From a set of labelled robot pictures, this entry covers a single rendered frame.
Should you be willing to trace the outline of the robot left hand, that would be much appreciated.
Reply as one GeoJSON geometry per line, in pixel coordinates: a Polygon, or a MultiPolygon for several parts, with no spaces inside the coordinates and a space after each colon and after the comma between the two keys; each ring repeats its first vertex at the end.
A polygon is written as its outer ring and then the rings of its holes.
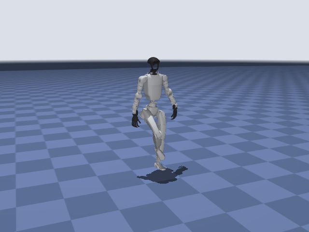
{"type": "Polygon", "coordinates": [[[173,115],[171,116],[173,117],[172,120],[177,116],[177,107],[175,105],[173,105],[173,109],[173,115]]]}

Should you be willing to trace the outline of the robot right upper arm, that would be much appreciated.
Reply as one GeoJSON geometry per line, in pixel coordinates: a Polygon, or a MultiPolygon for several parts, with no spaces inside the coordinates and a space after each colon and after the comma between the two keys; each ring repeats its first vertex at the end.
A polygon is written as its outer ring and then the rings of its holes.
{"type": "Polygon", "coordinates": [[[147,81],[147,76],[144,75],[144,76],[140,76],[138,78],[138,86],[137,86],[137,96],[136,96],[136,99],[141,99],[142,98],[142,89],[143,89],[143,86],[144,86],[144,83],[146,83],[147,81]]]}

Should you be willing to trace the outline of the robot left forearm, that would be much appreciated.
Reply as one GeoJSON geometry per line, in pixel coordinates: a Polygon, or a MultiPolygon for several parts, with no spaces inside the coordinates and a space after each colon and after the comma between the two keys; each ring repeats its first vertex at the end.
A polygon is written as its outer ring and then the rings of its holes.
{"type": "Polygon", "coordinates": [[[170,100],[172,106],[173,106],[173,105],[175,105],[176,107],[178,106],[177,103],[176,103],[176,101],[175,101],[175,99],[174,99],[174,97],[173,97],[173,93],[171,93],[170,95],[168,95],[168,98],[169,98],[169,100],[170,100]]]}

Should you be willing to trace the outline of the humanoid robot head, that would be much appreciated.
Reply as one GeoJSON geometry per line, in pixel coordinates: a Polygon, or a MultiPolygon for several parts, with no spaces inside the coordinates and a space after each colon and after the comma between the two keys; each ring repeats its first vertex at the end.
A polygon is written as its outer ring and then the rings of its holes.
{"type": "Polygon", "coordinates": [[[159,59],[157,59],[157,58],[155,58],[155,57],[151,57],[151,58],[149,58],[148,59],[148,61],[147,61],[150,65],[151,65],[151,70],[150,70],[150,74],[152,73],[152,75],[157,75],[157,73],[156,73],[156,71],[158,70],[158,68],[159,68],[159,62],[160,62],[160,60],[159,59]],[[153,69],[153,65],[155,65],[155,64],[157,64],[157,69],[153,69]]]}

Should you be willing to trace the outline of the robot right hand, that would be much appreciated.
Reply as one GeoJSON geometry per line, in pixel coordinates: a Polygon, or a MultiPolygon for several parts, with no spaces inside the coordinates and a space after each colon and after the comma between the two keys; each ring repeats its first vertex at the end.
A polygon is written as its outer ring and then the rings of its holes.
{"type": "MultiPolygon", "coordinates": [[[[138,111],[136,110],[136,114],[133,114],[133,113],[132,113],[132,115],[133,115],[133,118],[132,118],[132,126],[137,128],[137,127],[139,127],[139,126],[138,126],[138,121],[139,121],[139,119],[138,119],[138,117],[137,117],[138,111]]],[[[139,123],[141,123],[141,122],[139,121],[139,123]]]]}

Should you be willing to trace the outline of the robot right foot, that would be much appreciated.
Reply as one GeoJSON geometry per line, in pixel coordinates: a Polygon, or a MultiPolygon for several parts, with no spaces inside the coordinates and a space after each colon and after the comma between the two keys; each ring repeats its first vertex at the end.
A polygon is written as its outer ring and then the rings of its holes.
{"type": "Polygon", "coordinates": [[[161,150],[157,150],[156,151],[156,149],[155,149],[155,147],[154,147],[154,150],[155,150],[155,152],[156,152],[156,154],[157,154],[157,156],[158,156],[158,158],[160,159],[160,160],[164,160],[165,159],[165,155],[164,155],[164,153],[161,151],[161,150]]]}

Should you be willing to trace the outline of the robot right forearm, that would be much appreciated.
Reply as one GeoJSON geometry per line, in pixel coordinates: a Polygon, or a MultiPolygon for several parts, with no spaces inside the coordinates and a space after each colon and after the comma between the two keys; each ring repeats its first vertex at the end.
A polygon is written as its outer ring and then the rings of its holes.
{"type": "Polygon", "coordinates": [[[138,105],[139,105],[139,102],[140,100],[136,99],[136,96],[137,96],[137,93],[135,94],[135,98],[134,98],[134,103],[133,103],[133,106],[132,106],[132,113],[133,114],[136,114],[136,110],[138,110],[138,105]]]}

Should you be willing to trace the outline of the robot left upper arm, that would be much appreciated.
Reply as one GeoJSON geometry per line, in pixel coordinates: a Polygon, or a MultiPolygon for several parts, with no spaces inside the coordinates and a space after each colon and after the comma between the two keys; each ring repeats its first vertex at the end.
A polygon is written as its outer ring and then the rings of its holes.
{"type": "Polygon", "coordinates": [[[170,95],[172,93],[172,90],[169,88],[169,83],[168,83],[168,77],[166,75],[163,75],[163,87],[165,90],[166,95],[170,95]]]}

